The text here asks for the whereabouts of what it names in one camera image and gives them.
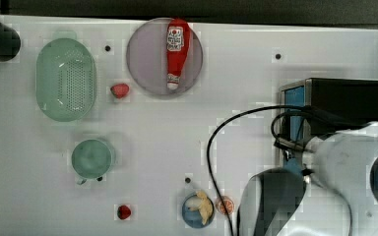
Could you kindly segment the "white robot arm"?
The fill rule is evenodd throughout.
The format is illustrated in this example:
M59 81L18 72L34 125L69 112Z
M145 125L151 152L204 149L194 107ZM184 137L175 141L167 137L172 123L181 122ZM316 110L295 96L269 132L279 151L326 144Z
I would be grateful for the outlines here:
M306 145L302 169L247 182L237 236L378 236L378 123Z

